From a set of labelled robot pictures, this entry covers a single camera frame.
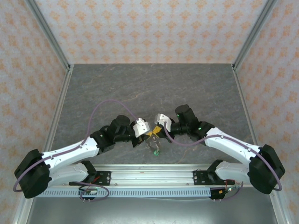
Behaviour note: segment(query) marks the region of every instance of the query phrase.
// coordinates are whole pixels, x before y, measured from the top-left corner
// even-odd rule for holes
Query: gray stone surface
[[[82,140],[94,107],[105,99],[124,102],[137,117],[154,127],[157,113],[176,119],[175,108],[188,104],[199,120],[252,143],[249,127],[230,64],[76,64],[65,97],[53,150]],[[92,132],[109,125],[117,115],[130,114],[117,103],[106,103],[93,119]],[[180,142],[190,142],[178,136]],[[161,139],[161,153],[141,144],[117,143],[113,150],[91,158],[97,164],[236,162],[202,145],[181,147]]]

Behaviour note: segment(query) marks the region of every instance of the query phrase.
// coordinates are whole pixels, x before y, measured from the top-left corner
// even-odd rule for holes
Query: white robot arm
[[[111,150],[116,142],[132,142],[136,147],[146,138],[150,130],[148,122],[139,118],[134,122],[124,115],[119,115],[109,126],[92,133],[85,140],[70,146],[39,153],[30,151],[14,172],[26,198],[32,198],[44,192],[49,186],[69,182],[91,182],[96,175],[89,161],[78,161],[97,156]]]
[[[169,142],[181,146],[191,146],[198,143],[216,148],[240,163],[228,163],[216,160],[207,170],[207,176],[212,182],[217,180],[236,180],[238,182],[251,183],[257,190],[269,194],[279,179],[285,173],[285,169],[277,154],[271,146],[263,147],[252,145],[238,140],[214,125],[204,121],[198,121],[192,109],[188,105],[181,105],[175,110],[179,122],[164,114],[158,114],[155,123],[163,127],[158,137],[166,138]],[[187,134],[194,143],[182,144],[174,140],[175,135]]]

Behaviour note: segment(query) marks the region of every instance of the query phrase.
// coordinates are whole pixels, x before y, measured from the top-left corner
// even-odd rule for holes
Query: orange patterned wall
[[[278,1],[237,72],[259,143],[273,146],[286,169],[284,194],[298,221],[298,1]]]
[[[0,223],[11,223],[21,193],[14,170],[42,149],[65,70],[24,0],[0,1]]]
[[[70,63],[233,63],[266,0],[37,0]]]

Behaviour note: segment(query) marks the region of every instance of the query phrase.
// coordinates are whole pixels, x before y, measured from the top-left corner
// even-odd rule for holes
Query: purple cable
[[[215,137],[220,137],[220,138],[224,138],[224,139],[230,140],[230,141],[232,141],[232,142],[234,142],[234,143],[236,143],[236,144],[238,144],[238,145],[244,147],[246,150],[249,149],[250,152],[253,152],[255,155],[257,155],[257,156],[258,156],[258,157],[259,157],[259,158],[266,164],[266,166],[268,167],[268,169],[269,169],[269,170],[272,172],[272,174],[274,175],[275,180],[276,180],[276,182],[277,182],[277,184],[278,184],[278,189],[277,189],[277,188],[274,188],[273,190],[276,190],[276,191],[281,191],[281,190],[282,190],[282,186],[281,186],[281,182],[280,182],[279,177],[277,176],[277,174],[275,173],[275,171],[273,170],[273,168],[271,167],[271,165],[266,161],[266,159],[265,159],[264,157],[262,157],[262,156],[261,156],[259,153],[257,153],[256,151],[254,151],[254,150],[252,150],[251,148],[248,148],[248,146],[242,144],[241,142],[239,142],[239,141],[237,141],[237,140],[235,140],[235,139],[232,139],[232,138],[230,138],[230,137],[227,137],[227,136],[223,136],[223,135],[219,135],[219,134],[214,134],[214,135],[210,135],[210,136],[207,136],[207,137],[205,137],[205,138],[202,138],[202,139],[200,139],[200,140],[198,140],[198,141],[196,141],[196,142],[189,143],[189,144],[184,144],[184,143],[180,143],[180,142],[175,141],[175,140],[169,135],[169,133],[168,133],[168,131],[167,131],[167,129],[166,129],[166,122],[165,122],[165,124],[164,124],[164,131],[165,131],[167,137],[168,137],[172,142],[178,144],[179,146],[194,146],[194,145],[196,145],[196,144],[198,144],[198,143],[201,143],[202,141],[204,141],[204,140],[206,140],[206,139],[215,138]]]
[[[121,101],[116,100],[116,99],[106,99],[106,100],[100,102],[100,103],[94,108],[94,110],[93,110],[93,112],[92,112],[92,114],[91,114],[91,116],[90,116],[90,118],[89,118],[89,121],[88,121],[88,126],[87,126],[86,136],[85,136],[84,140],[82,141],[82,143],[81,143],[80,145],[78,145],[78,146],[72,148],[72,149],[69,149],[69,150],[65,151],[65,152],[61,152],[61,153],[54,154],[54,155],[52,156],[52,158],[55,158],[55,157],[57,157],[57,156],[60,156],[60,155],[64,155],[64,154],[73,152],[73,151],[75,151],[76,149],[80,148],[81,145],[83,145],[83,144],[86,142],[87,138],[88,138],[89,135],[90,135],[90,128],[91,128],[91,124],[92,124],[92,119],[93,119],[94,113],[97,111],[97,109],[99,108],[99,106],[101,106],[103,103],[106,103],[106,102],[117,102],[117,103],[121,104],[121,105],[122,105],[122,106],[123,106],[123,107],[124,107],[130,114],[131,114],[131,115],[132,115],[132,117],[133,117],[135,120],[137,120],[137,117],[136,117],[136,116],[129,110],[129,108],[127,108],[127,106],[124,105]],[[48,156],[48,157],[46,157],[46,158],[43,158],[43,159],[37,161],[36,163],[32,164],[30,167],[28,167],[28,168],[27,168],[27,169],[26,169],[26,170],[19,176],[19,178],[17,179],[17,181],[14,183],[13,191],[14,191],[14,192],[22,192],[22,190],[17,190],[17,186],[18,186],[19,182],[21,181],[21,179],[22,179],[22,178],[23,178],[23,177],[24,177],[30,170],[32,170],[35,166],[37,166],[37,165],[40,164],[41,162],[44,162],[44,161],[46,161],[46,160],[48,160],[48,159],[51,159],[51,156]]]
[[[92,184],[92,183],[84,183],[84,182],[75,182],[75,183],[78,183],[78,184],[81,184],[81,185],[87,185],[87,186],[100,187],[100,188],[103,188],[104,190],[107,191],[107,195],[106,195],[106,196],[104,196],[104,197],[100,197],[100,198],[98,198],[98,199],[90,200],[90,202],[98,202],[98,201],[104,200],[104,199],[108,198],[108,196],[110,195],[110,191],[109,191],[107,188],[105,188],[104,186],[97,185],[97,184]],[[81,194],[80,194],[80,199],[81,199],[82,201],[84,201],[84,198],[82,197],[82,195],[84,194],[84,192],[87,191],[87,189],[88,189],[88,188],[86,188],[86,189],[85,189],[84,191],[82,191]]]

